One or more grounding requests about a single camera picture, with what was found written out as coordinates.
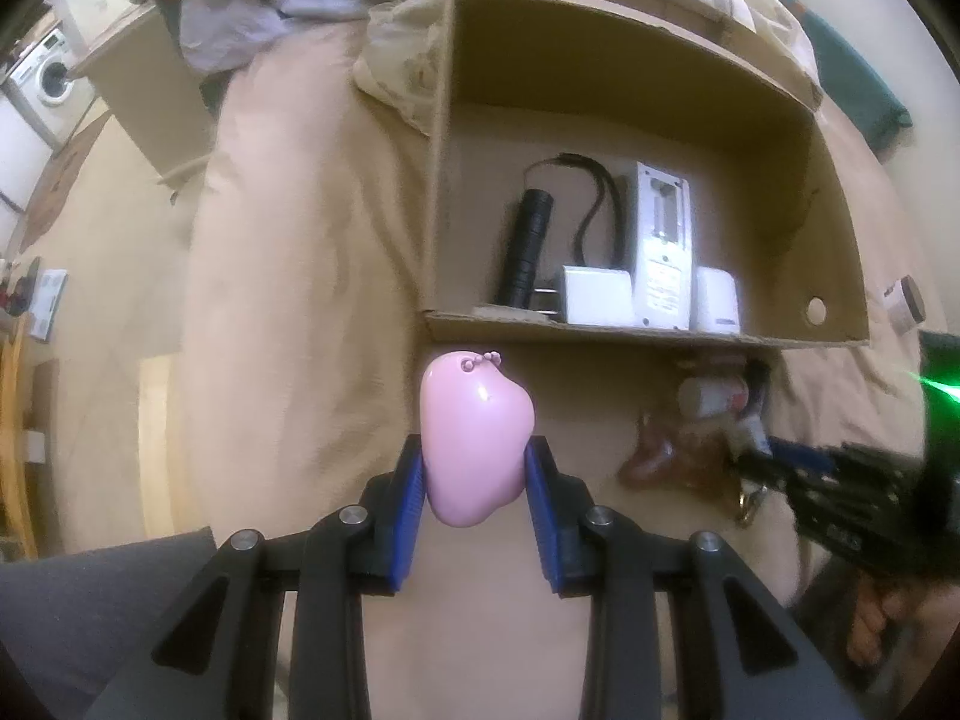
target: white cabinet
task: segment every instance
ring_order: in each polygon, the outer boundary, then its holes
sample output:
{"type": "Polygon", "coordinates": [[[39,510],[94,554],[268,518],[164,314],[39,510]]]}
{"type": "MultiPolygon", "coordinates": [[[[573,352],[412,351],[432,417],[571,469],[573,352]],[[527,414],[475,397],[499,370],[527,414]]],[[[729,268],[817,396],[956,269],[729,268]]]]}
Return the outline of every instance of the white cabinet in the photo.
{"type": "Polygon", "coordinates": [[[203,170],[215,124],[194,76],[154,5],[104,32],[73,69],[86,76],[117,122],[172,187],[203,170]]]}
{"type": "MultiPolygon", "coordinates": [[[[21,211],[30,202],[52,153],[6,95],[0,94],[0,191],[21,211]]],[[[15,210],[0,201],[0,251],[6,252],[19,219],[15,210]]]]}

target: beige blanket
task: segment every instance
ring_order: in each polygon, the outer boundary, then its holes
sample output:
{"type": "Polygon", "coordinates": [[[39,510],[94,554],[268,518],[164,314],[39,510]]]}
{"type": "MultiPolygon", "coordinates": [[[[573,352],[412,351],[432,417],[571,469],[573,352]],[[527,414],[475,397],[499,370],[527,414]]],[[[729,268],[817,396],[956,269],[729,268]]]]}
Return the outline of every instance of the beige blanket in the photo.
{"type": "MultiPolygon", "coordinates": [[[[291,36],[237,74],[196,221],[184,338],[188,448],[218,541],[280,536],[356,500],[416,428],[428,347],[419,323],[426,139],[358,92],[364,25],[291,36]]],[[[918,453],[917,338],[897,338],[881,291],[913,274],[943,315],[912,225],[856,129],[829,101],[827,133],[851,204],[872,347],[796,351],[776,372],[769,426],[809,442],[859,440],[918,453]]],[[[673,361],[627,346],[500,348],[531,392],[560,467],[651,530],[723,533],[776,597],[806,579],[782,500],[736,530],[685,493],[628,493],[613,472],[641,409],[675,391],[673,361]]],[[[455,531],[426,512],[413,574],[365,603],[373,716],[573,718],[586,601],[550,595],[525,502],[455,531]]],[[[664,688],[672,688],[672,673],[664,688]]]]}

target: black cable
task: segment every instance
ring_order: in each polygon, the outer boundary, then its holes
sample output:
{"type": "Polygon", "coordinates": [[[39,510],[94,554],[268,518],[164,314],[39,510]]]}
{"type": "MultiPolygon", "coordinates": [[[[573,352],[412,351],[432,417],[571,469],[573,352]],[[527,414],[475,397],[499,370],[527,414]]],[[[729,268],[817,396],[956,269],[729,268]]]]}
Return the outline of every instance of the black cable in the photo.
{"type": "Polygon", "coordinates": [[[610,268],[615,271],[622,271],[627,266],[627,227],[626,210],[623,207],[623,199],[620,195],[620,189],[616,186],[616,181],[610,175],[610,171],[595,159],[584,156],[584,154],[574,154],[568,151],[560,153],[551,159],[541,159],[527,167],[523,172],[524,183],[526,176],[534,167],[540,165],[560,165],[562,167],[577,167],[579,170],[586,170],[591,176],[597,187],[597,197],[592,206],[584,216],[583,221],[577,228],[573,236],[573,264],[585,266],[587,258],[584,256],[584,240],[587,237],[587,230],[594,217],[600,211],[603,201],[610,195],[611,204],[613,204],[613,254],[611,255],[610,268]]]}

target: green laser light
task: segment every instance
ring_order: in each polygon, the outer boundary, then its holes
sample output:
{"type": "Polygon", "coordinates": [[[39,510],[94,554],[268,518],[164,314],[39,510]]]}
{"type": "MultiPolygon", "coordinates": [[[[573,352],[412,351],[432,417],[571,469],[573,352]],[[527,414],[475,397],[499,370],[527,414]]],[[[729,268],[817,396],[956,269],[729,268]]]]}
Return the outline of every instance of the green laser light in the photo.
{"type": "Polygon", "coordinates": [[[935,382],[933,379],[928,379],[925,376],[917,376],[916,379],[920,382],[920,384],[932,386],[933,389],[939,389],[939,391],[941,391],[943,394],[949,395],[951,398],[953,398],[954,403],[960,403],[960,386],[941,384],[940,382],[935,382]]]}

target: gray fabric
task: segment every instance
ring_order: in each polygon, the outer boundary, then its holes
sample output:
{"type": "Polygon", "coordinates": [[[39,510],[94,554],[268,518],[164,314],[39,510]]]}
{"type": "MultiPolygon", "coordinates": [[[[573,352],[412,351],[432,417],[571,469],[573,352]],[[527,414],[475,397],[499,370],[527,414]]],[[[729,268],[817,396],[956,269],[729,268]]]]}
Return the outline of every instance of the gray fabric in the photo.
{"type": "Polygon", "coordinates": [[[0,642],[56,720],[83,717],[215,550],[207,529],[0,565],[0,642]]]}

